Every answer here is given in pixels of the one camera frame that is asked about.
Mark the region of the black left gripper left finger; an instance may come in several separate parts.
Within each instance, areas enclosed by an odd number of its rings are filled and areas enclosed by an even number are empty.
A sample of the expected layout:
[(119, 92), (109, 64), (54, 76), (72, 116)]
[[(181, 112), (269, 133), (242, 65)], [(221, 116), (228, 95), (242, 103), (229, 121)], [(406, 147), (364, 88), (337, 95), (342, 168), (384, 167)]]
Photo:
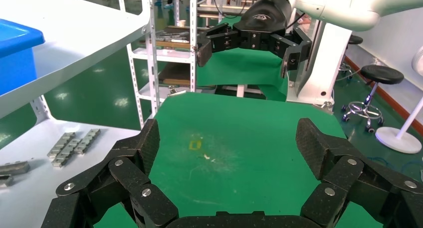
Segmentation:
[(168, 226), (178, 208), (149, 178), (159, 146), (158, 122), (149, 119), (139, 134), (117, 141), (101, 162), (57, 187), (42, 227), (91, 228), (116, 204), (140, 228)]

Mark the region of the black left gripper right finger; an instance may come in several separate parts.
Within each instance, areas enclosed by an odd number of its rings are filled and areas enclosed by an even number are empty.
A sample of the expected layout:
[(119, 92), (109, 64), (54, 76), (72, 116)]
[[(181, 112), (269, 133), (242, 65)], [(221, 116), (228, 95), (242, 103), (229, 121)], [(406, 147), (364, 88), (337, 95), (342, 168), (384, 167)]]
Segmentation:
[(308, 118), (298, 121), (295, 140), (320, 182), (302, 206), (302, 217), (333, 228), (355, 203), (385, 228), (422, 227), (421, 183), (371, 161), (347, 139), (324, 134)]

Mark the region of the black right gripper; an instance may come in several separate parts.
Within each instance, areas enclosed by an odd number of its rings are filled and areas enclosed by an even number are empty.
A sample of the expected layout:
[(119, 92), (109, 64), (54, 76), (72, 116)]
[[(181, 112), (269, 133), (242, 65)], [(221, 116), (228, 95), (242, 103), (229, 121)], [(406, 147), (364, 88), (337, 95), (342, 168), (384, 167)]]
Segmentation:
[(309, 58), (312, 41), (299, 27), (286, 33), (292, 13), (289, 0), (258, 0), (229, 26), (222, 23), (199, 33), (197, 66), (204, 67), (213, 53), (234, 48), (267, 51), (282, 59), (280, 76), (297, 70)]

